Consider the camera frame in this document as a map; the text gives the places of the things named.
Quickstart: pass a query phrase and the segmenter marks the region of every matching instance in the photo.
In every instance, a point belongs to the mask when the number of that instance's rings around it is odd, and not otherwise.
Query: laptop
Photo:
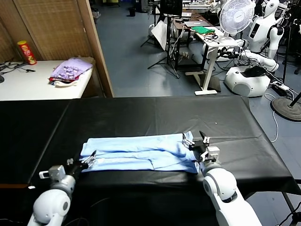
[[[209,24],[206,21],[187,21],[187,22],[184,22],[184,24],[187,27],[199,27],[199,26],[212,27],[213,26],[212,24]]]
[[[191,13],[182,12],[182,17],[191,17]]]

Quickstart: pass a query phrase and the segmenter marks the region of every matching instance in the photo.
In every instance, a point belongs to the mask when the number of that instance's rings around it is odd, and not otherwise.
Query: black tablecloth
[[[45,103],[53,106],[61,102],[36,102],[35,108],[39,109]],[[88,138],[148,136],[188,130],[194,137],[200,137],[199,130],[211,137],[211,144],[221,150],[222,166],[234,174],[239,189],[245,194],[258,191],[300,192],[251,114],[248,100],[238,96],[71,100],[31,183],[39,185],[39,171],[65,163],[71,157],[77,159],[82,144]],[[100,171],[83,173],[77,189],[185,189],[191,184],[201,184],[202,178],[201,174],[185,172]]]
[[[0,101],[0,184],[28,184],[69,100]]]

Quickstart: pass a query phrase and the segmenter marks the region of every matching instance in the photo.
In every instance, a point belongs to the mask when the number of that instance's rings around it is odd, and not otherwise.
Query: fan grille
[[[254,5],[250,0],[229,0],[221,10],[222,29],[229,34],[244,30],[252,21]]]

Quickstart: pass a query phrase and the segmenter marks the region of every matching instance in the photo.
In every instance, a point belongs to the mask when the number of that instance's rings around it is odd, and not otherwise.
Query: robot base
[[[266,75],[251,73],[251,76],[244,76],[243,72],[253,67],[239,66],[232,67],[226,74],[225,85],[236,94],[244,97],[262,96],[269,86],[270,79]]]

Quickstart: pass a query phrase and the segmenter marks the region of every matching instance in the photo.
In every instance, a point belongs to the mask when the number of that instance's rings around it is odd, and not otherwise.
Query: round stand base
[[[271,108],[282,118],[290,121],[301,121],[301,104],[298,102],[293,107],[290,106],[291,100],[280,97],[271,101]]]

